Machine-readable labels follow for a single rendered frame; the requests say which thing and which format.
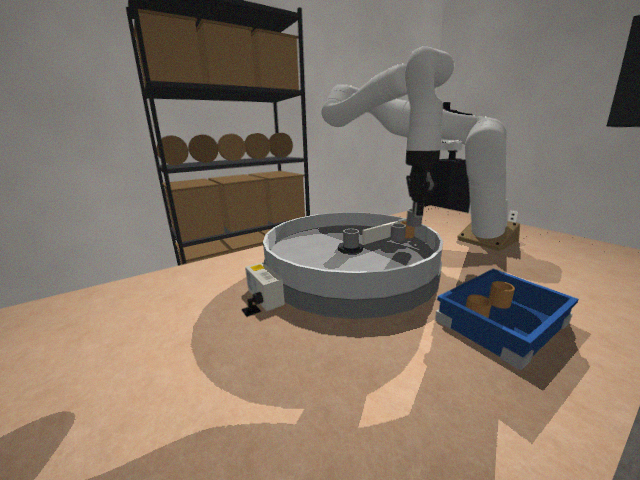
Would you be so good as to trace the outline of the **blue crate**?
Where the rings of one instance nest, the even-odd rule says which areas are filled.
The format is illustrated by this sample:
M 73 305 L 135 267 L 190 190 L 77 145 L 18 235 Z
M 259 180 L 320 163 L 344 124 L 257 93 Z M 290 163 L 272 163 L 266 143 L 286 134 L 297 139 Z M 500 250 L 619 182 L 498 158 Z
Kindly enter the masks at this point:
M 491 305 L 487 318 L 466 307 L 469 295 L 477 294 L 489 298 L 491 283 L 494 281 L 507 282 L 515 287 L 509 308 Z M 578 300 L 491 269 L 437 296 L 440 306 L 436 311 L 435 321 L 522 370 L 531 362 L 534 354 L 570 323 L 573 315 L 571 310 Z

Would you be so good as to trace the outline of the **bronze bushing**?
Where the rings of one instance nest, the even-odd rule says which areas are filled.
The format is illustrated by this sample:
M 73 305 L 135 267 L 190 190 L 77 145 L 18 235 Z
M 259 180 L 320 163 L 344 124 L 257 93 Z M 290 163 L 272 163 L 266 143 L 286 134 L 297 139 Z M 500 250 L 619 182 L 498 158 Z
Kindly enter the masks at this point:
M 489 318 L 492 302 L 485 296 L 472 294 L 467 297 L 466 307 Z
M 402 221 L 401 224 L 406 225 L 407 221 Z M 406 225 L 406 237 L 405 238 L 413 238 L 414 237 L 415 227 L 411 227 Z
M 509 283 L 495 281 L 492 283 L 489 299 L 492 306 L 497 308 L 509 308 L 511 306 L 515 287 Z

